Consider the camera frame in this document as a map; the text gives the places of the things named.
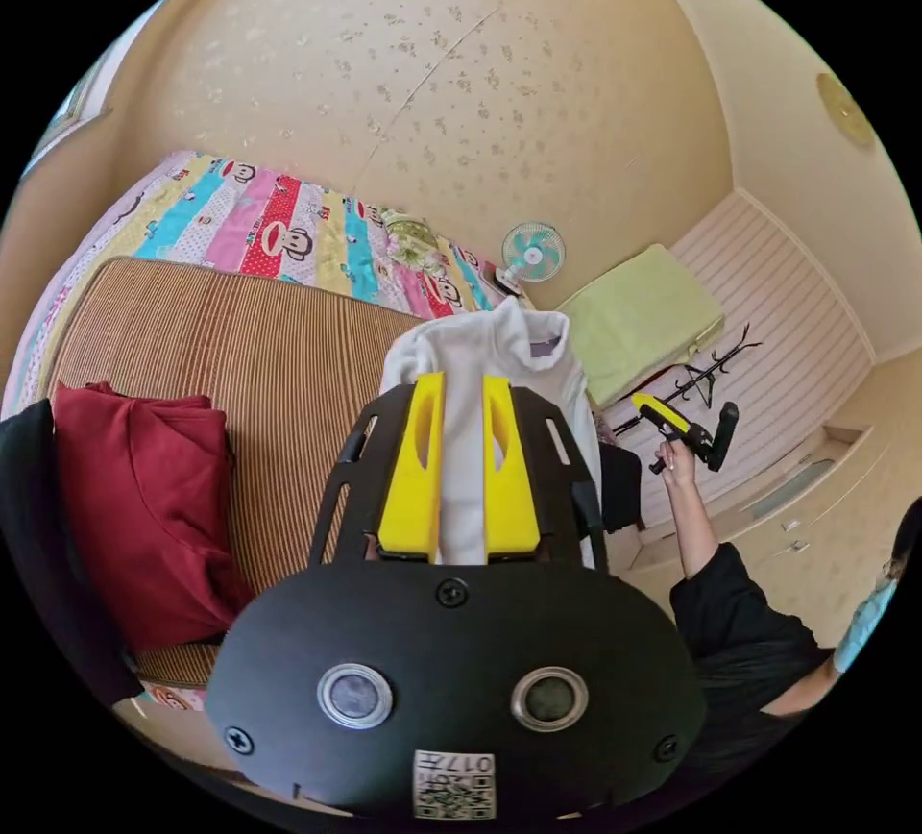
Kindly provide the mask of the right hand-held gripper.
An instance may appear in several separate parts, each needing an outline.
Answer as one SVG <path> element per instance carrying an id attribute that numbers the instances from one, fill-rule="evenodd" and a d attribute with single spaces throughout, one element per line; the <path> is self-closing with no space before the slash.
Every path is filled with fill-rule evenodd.
<path id="1" fill-rule="evenodd" d="M 705 428 L 651 394 L 635 392 L 631 402 L 637 415 L 651 423 L 666 441 L 681 440 L 709 471 L 715 470 L 715 438 Z"/>

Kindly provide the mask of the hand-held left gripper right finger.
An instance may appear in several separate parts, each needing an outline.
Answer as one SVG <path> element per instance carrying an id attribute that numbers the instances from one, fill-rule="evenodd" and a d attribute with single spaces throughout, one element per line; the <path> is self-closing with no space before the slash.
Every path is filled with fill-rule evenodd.
<path id="1" fill-rule="evenodd" d="M 541 534 L 509 381 L 482 380 L 483 535 L 487 554 L 533 554 Z"/>

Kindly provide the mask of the person's right hand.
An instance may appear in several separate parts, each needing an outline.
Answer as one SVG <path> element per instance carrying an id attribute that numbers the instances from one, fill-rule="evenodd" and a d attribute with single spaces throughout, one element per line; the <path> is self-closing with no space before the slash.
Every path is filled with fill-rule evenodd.
<path id="1" fill-rule="evenodd" d="M 695 457 L 684 442 L 664 441 L 655 455 L 662 463 L 660 475 L 669 491 L 696 487 Z"/>

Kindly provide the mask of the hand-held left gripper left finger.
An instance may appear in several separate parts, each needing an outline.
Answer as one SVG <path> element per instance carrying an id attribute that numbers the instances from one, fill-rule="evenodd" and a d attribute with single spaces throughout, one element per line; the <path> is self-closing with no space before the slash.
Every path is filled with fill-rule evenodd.
<path id="1" fill-rule="evenodd" d="M 377 529 L 380 555 L 439 551 L 445 392 L 445 374 L 435 372 L 420 376 L 408 393 Z"/>

